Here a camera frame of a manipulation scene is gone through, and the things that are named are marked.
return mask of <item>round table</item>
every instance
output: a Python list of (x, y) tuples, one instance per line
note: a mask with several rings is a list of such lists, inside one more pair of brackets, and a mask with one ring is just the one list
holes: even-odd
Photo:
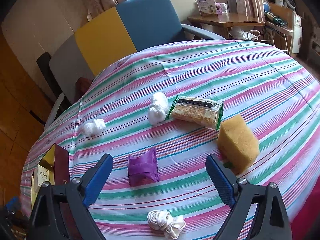
[[(180, 120), (151, 126), (150, 98), (163, 92), (224, 101), (223, 120), (241, 114), (260, 142), (260, 155), (244, 173), (252, 184), (276, 182), (289, 219), (302, 207), (320, 174), (320, 85), (294, 59), (250, 41), (186, 41), (127, 56), (101, 72), (89, 91), (34, 144), (21, 178), (22, 210), (30, 215), (31, 176), (57, 143), (69, 151), (70, 177), (82, 176), (104, 153), (114, 167), (96, 203), (89, 207), (106, 239), (164, 239), (147, 224), (151, 210), (183, 215), (180, 240), (212, 239), (229, 208), (219, 198), (205, 158), (216, 154), (217, 131)], [(81, 135), (84, 123), (102, 118), (106, 131)], [(156, 147), (160, 182), (130, 187), (128, 155)], [(254, 208), (239, 239), (249, 230)]]

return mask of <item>sponge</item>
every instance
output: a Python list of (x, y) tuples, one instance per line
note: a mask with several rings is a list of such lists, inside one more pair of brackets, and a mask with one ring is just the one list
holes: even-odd
[(249, 168), (259, 155), (259, 141), (239, 114), (221, 123), (217, 144), (236, 174)]

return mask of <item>blue backrest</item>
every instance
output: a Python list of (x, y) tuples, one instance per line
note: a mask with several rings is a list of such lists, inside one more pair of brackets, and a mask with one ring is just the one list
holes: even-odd
[(137, 51), (186, 40), (170, 0), (127, 0), (116, 10)]

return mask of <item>metal bolt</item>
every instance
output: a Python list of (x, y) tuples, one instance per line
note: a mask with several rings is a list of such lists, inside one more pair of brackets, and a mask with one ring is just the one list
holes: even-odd
[(49, 186), (49, 182), (45, 181), (44, 183), (42, 183), (41, 187), (48, 187)]
[(239, 183), (242, 184), (242, 185), (245, 185), (245, 184), (247, 184), (247, 182), (248, 182), (245, 178), (240, 178), (240, 179), (238, 179), (238, 181), (239, 181)]
[(75, 177), (75, 178), (73, 178), (71, 181), (72, 181), (72, 183), (74, 183), (74, 184), (78, 184), (78, 183), (80, 183), (81, 179), (80, 179), (79, 177)]
[(269, 185), (270, 185), (270, 187), (272, 187), (272, 188), (277, 188), (277, 184), (274, 183), (274, 182), (270, 182)]

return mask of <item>wooden side table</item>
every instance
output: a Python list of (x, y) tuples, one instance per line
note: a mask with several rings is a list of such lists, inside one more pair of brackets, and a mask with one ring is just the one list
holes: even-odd
[(263, 26), (264, 22), (253, 17), (247, 17), (237, 13), (223, 13), (212, 16), (193, 16), (187, 18), (195, 27), (202, 28), (201, 23), (221, 28), (221, 36), (229, 39), (229, 31), (235, 26)]

